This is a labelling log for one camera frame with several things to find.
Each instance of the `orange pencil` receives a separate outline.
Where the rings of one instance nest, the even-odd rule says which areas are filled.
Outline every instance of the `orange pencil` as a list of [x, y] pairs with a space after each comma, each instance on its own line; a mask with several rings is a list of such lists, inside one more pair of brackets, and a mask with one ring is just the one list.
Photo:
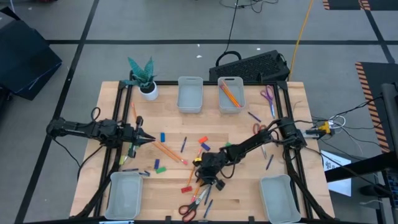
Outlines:
[[[199, 157], [200, 153], [201, 153], [201, 149], [199, 149], [197, 157]], [[188, 187], [189, 184], [191, 183], [192, 175], [193, 175], [193, 171], [194, 171], [194, 170], [195, 170], [195, 166], [192, 167], [191, 174], [189, 175], [189, 179], [188, 179], [188, 182], [187, 182], [187, 187]]]
[[132, 113], [134, 115], [134, 119], [137, 119], [136, 107], [134, 106], [133, 102], [131, 102], [131, 107], [132, 107]]
[[160, 145], [162, 145], [166, 150], [171, 152], [177, 159], [179, 159], [183, 164], [188, 165], [188, 162], [184, 159], [182, 159], [177, 153], [173, 152], [169, 147], [167, 147], [165, 144], [160, 142]]
[[193, 202], [193, 201], [196, 199], [197, 194], [198, 194], [199, 189], [200, 189], [201, 183], [202, 183], [202, 181], [200, 180], [200, 181], [199, 181], [199, 186], [197, 187], [197, 189], [195, 190], [195, 194], [194, 194], [193, 197], [191, 198], [191, 202]]
[[168, 155], [170, 158], [174, 159], [176, 162], [180, 162], [179, 159], [177, 159], [173, 154], [169, 153], [169, 151], [163, 149], [162, 147], [158, 146], [155, 143], [157, 143], [157, 142], [152, 142], [152, 144], [154, 146], [156, 146], [158, 149], [160, 149], [162, 152], [164, 152], [164, 154]]
[[231, 100], [231, 102], [237, 107], [240, 108], [241, 106], [239, 105], [239, 103], [233, 98], [233, 96], [228, 93], [225, 89], [224, 86], [220, 86], [220, 88], [224, 91], [225, 95], [229, 98], [229, 100]]
[[230, 96], [232, 96], [231, 101], [235, 101], [237, 106], [236, 107], [241, 107], [241, 105], [239, 105], [238, 101], [236, 100], [236, 98], [234, 97], [234, 95], [232, 94], [231, 90], [229, 90], [228, 85], [226, 85], [226, 83], [224, 82], [224, 80], [221, 80], [223, 82], [224, 85], [224, 91], [227, 91], [229, 93]]

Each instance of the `gray floor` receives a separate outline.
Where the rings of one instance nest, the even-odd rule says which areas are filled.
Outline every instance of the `gray floor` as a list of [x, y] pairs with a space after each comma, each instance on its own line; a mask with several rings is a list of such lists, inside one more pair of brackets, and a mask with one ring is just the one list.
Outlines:
[[[265, 4], [261, 14], [250, 8], [237, 12], [233, 39], [296, 40], [309, 0], [281, 0]], [[48, 40], [78, 40], [93, 0], [59, 0], [52, 4], [16, 3], [16, 12]], [[234, 1], [224, 0], [233, 6]], [[398, 40], [398, 12], [373, 12], [386, 40]], [[88, 33], [89, 40], [171, 40], [227, 39], [233, 9], [215, 0], [100, 0]], [[377, 40], [364, 11], [326, 11], [315, 0], [303, 40]], [[45, 127], [57, 105], [63, 83], [76, 51], [75, 44], [51, 45], [63, 65], [34, 101], [14, 97], [0, 123], [0, 221], [12, 223], [41, 150]], [[208, 80], [208, 69], [224, 51], [225, 44], [85, 45], [69, 89], [62, 116], [88, 121], [95, 106], [101, 82], [127, 78], [132, 57], [139, 64], [149, 57], [155, 61], [158, 80], [179, 76], [199, 76]], [[230, 45], [243, 57], [278, 50], [290, 63], [294, 45]], [[389, 46], [398, 60], [398, 46]], [[223, 59], [222, 63], [235, 60]], [[312, 115], [330, 116], [365, 101], [355, 62], [384, 62], [378, 45], [301, 45], [296, 57], [293, 80], [304, 82]], [[366, 108], [346, 115], [348, 126], [371, 127]], [[352, 130], [361, 139], [376, 141], [371, 130]], [[86, 140], [64, 137], [66, 145], [80, 161]], [[372, 144], [360, 143], [363, 154], [343, 133], [328, 142], [363, 157], [381, 153]], [[333, 151], [322, 144], [322, 149]], [[67, 218], [76, 187], [77, 166], [66, 152], [51, 144], [26, 222]], [[336, 216], [346, 221], [376, 223], [370, 208], [347, 206], [346, 198], [332, 194]]]

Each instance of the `purple scissors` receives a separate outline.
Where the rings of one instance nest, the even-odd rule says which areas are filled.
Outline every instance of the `purple scissors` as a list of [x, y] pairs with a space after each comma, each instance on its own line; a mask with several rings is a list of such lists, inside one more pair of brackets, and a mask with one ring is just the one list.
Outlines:
[[274, 89], [270, 85], [266, 85], [265, 90], [260, 91], [261, 96], [265, 97], [269, 102], [269, 107], [271, 108], [272, 118], [275, 119], [275, 111], [274, 111]]

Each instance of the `wooden tabletop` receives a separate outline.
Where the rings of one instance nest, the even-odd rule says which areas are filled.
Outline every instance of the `wooden tabletop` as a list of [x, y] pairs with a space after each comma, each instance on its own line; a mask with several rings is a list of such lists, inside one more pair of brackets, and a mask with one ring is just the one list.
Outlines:
[[[294, 118], [311, 121], [307, 97], [304, 85], [299, 82], [290, 82], [289, 95], [292, 104]], [[97, 106], [101, 108], [99, 119], [111, 118], [114, 108], [118, 82], [103, 82], [98, 97]], [[137, 88], [133, 88], [131, 101], [136, 106], [137, 115], [144, 118], [143, 129], [145, 132], [160, 139], [160, 133], [165, 133], [165, 144], [189, 161], [188, 165], [175, 162], [167, 157], [153, 144], [146, 144], [137, 151], [135, 159], [128, 159], [122, 169], [140, 168], [148, 170], [150, 177], [144, 178], [141, 212], [136, 220], [164, 220], [167, 215], [172, 220], [181, 220], [178, 208], [190, 203], [192, 192], [182, 194], [180, 189], [187, 186], [190, 170], [193, 167], [191, 161], [197, 156], [200, 148], [198, 140], [203, 136], [208, 137], [207, 145], [210, 152], [218, 152], [218, 148], [226, 142], [239, 144], [252, 136], [252, 126], [256, 122], [247, 111], [255, 114], [262, 120], [262, 124], [272, 121], [269, 104], [259, 92], [263, 86], [245, 86], [246, 107], [239, 114], [221, 114], [218, 109], [217, 86], [204, 86], [203, 107], [199, 114], [182, 114], [177, 108], [178, 86], [158, 86], [159, 97], [155, 101], [143, 99]], [[129, 109], [128, 123], [135, 123], [132, 109]], [[298, 128], [309, 128], [311, 124], [297, 123]], [[183, 153], [180, 153], [184, 137], [187, 143]], [[316, 140], [307, 140], [309, 148], [318, 150]], [[98, 141], [89, 140], [85, 157], [89, 156], [99, 146]], [[123, 145], [123, 155], [127, 154], [129, 144]], [[265, 176], [280, 175], [286, 173], [285, 162], [282, 158], [282, 146], [266, 144], [268, 159], [274, 155], [270, 168], [266, 170], [268, 159], [265, 160], [261, 148], [248, 153], [239, 164], [231, 179], [222, 178], [226, 183], [222, 191], [215, 188], [211, 191], [209, 200], [213, 199], [213, 205], [207, 216], [208, 220], [235, 220], [246, 221], [248, 216], [255, 216], [256, 221], [268, 220], [264, 214], [264, 208], [259, 193], [259, 179]], [[101, 150], [91, 158], [81, 170], [80, 179], [76, 188], [70, 215], [76, 215], [87, 204], [98, 188], [101, 168], [103, 166], [105, 150]], [[303, 167], [309, 191], [325, 211], [334, 217], [333, 207], [326, 178], [323, 172], [322, 160], [319, 154], [302, 149]], [[155, 159], [160, 159], [160, 166], [165, 166], [167, 171], [156, 174], [154, 171]], [[225, 167], [225, 175], [231, 173], [232, 167]], [[190, 185], [195, 189], [197, 184], [193, 179]], [[300, 213], [305, 217], [301, 191], [297, 188], [300, 202]], [[106, 210], [108, 190], [104, 194], [101, 214]], [[202, 219], [206, 206], [203, 202], [197, 210], [195, 219]]]

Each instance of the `white pot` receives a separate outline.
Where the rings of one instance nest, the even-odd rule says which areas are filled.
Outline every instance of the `white pot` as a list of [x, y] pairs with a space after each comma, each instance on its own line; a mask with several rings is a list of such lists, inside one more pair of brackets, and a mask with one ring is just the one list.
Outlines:
[[156, 98], [159, 96], [159, 91], [158, 91], [158, 89], [157, 89], [156, 82], [154, 82], [154, 85], [155, 85], [155, 88], [154, 88], [154, 90], [153, 90], [152, 92], [150, 92], [150, 93], [143, 93], [143, 92], [141, 91], [141, 89], [138, 88], [139, 91], [140, 91], [140, 93], [142, 94], [142, 96], [145, 98], [145, 100], [149, 100], [149, 101], [156, 100]]

